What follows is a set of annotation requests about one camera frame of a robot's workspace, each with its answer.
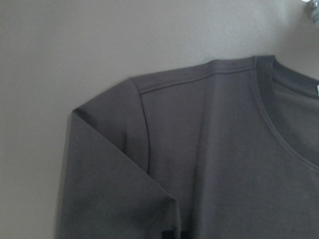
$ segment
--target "dark gray t-shirt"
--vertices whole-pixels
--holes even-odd
[[[318,239],[317,85],[265,55],[109,88],[72,111],[58,238]]]

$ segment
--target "gray fabric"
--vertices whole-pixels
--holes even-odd
[[[58,238],[319,238],[317,84],[274,55],[215,59],[77,107]]]

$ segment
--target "t-shirt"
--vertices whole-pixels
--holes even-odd
[[[71,112],[59,239],[318,239],[319,80],[274,55],[131,76]]]

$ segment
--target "fabric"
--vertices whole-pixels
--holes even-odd
[[[59,239],[318,239],[319,80],[274,55],[128,77],[71,113]]]

